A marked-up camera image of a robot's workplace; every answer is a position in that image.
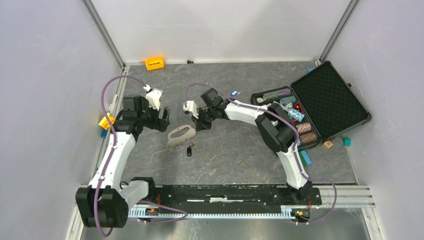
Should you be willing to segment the blue key tag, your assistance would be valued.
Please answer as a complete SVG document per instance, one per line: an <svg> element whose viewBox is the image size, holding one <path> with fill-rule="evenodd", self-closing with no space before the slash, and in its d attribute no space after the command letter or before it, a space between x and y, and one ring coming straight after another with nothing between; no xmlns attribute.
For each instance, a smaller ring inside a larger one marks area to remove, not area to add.
<svg viewBox="0 0 424 240"><path fill-rule="evenodd" d="M231 97L235 97L235 96L237 96L237 95L239 95L241 92L239 91L239 90L233 90L231 93L230 93L230 96Z"/></svg>

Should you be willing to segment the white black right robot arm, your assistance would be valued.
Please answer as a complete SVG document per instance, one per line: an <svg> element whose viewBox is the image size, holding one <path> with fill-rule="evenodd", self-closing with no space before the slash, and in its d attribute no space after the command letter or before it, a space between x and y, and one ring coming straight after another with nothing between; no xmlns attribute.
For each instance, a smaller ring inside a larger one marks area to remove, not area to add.
<svg viewBox="0 0 424 240"><path fill-rule="evenodd" d="M183 104L184 112L191 114L197 131L209 130L216 119L240 121L257 127L265 145L279 157L286 175L289 199L302 204L309 198L313 184L300 159L299 132L279 104L258 106L230 97L224 99L214 88L205 91L201 98L204 107L197 106L192 100Z"/></svg>

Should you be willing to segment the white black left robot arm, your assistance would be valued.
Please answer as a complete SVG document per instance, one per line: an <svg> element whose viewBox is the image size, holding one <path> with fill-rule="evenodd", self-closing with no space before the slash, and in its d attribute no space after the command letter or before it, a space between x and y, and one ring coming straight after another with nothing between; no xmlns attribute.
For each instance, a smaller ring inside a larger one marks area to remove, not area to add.
<svg viewBox="0 0 424 240"><path fill-rule="evenodd" d="M162 92L154 89L146 94L127 95L115 118L109 143L100 167L87 187L75 194L83 225L88 228L123 228L129 210L140 200L153 203L157 190L151 177L135 177L127 188L120 182L128 157L144 128L165 132L169 108L161 109Z"/></svg>

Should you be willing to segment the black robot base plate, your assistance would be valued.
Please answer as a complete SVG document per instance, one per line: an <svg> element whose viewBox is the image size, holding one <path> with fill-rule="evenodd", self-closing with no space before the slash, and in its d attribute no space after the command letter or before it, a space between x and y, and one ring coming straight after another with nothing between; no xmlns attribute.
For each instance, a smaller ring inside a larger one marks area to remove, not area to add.
<svg viewBox="0 0 424 240"><path fill-rule="evenodd" d="M320 190L286 185L156 185L147 200L188 214L277 214L282 206L320 206Z"/></svg>

